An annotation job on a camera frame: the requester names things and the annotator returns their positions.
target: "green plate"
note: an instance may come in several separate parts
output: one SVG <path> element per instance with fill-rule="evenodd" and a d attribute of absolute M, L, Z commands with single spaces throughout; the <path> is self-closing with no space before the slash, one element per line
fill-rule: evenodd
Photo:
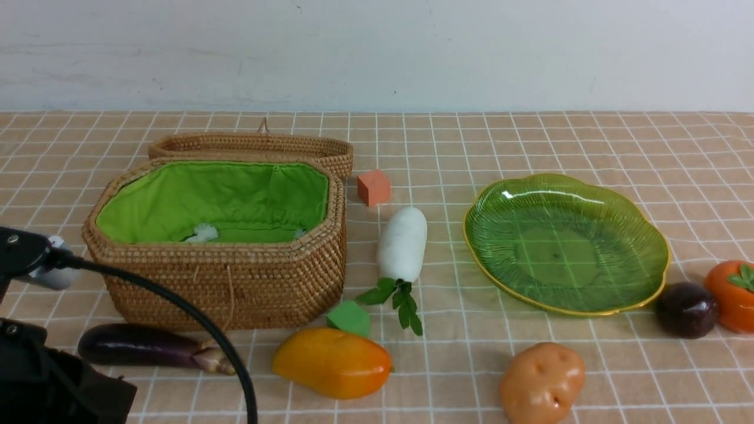
<path fill-rule="evenodd" d="M 464 238 L 492 282 L 540 308 L 611 315 L 660 294 L 665 237 L 618 193 L 558 174 L 502 180 L 464 218 Z"/>

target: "black wire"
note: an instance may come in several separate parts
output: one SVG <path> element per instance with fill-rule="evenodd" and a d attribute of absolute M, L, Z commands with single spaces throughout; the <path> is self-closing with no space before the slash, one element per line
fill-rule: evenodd
<path fill-rule="evenodd" d="M 191 303 L 183 299 L 181 296 L 175 294 L 173 291 L 156 284 L 144 277 L 125 271 L 123 269 L 115 268 L 114 266 L 100 265 L 84 258 L 77 257 L 71 254 L 63 254 L 60 257 L 60 262 L 55 266 L 56 268 L 74 268 L 85 269 L 87 271 L 98 272 L 104 275 L 111 275 L 113 277 L 122 278 L 132 284 L 145 288 L 164 298 L 168 302 L 181 308 L 185 313 L 189 314 L 195 319 L 205 330 L 217 341 L 217 345 L 221 348 L 225 356 L 228 357 L 233 369 L 238 375 L 238 379 L 241 381 L 241 387 L 244 389 L 244 397 L 246 398 L 246 414 L 248 424 L 257 424 L 258 414 L 256 410 L 256 396 L 254 395 L 254 385 L 251 383 L 251 377 L 246 370 L 246 365 L 241 357 L 238 355 L 233 344 L 228 340 L 222 330 L 212 322 L 202 311 L 196 309 Z"/>

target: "purple eggplant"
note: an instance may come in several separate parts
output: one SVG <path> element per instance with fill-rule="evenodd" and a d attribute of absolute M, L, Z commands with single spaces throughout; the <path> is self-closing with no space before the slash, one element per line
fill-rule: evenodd
<path fill-rule="evenodd" d="M 95 365 L 175 367 L 235 374 L 220 349 L 138 324 L 102 324 L 78 341 L 78 355 Z"/>

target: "white radish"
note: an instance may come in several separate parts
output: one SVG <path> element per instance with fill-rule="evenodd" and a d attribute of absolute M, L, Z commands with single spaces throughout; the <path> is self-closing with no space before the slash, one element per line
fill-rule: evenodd
<path fill-rule="evenodd" d="M 413 283 L 419 278 L 427 247 L 427 218 L 408 206 L 393 215 L 380 235 L 377 265 L 383 278 Z"/>

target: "brown potato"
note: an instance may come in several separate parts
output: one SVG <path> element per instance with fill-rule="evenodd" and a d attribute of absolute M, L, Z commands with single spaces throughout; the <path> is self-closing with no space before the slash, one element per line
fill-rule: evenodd
<path fill-rule="evenodd" d="M 538 343 L 511 361 L 500 381 L 500 402 L 510 424 L 556 424 L 568 416 L 585 380 L 578 353 Z"/>

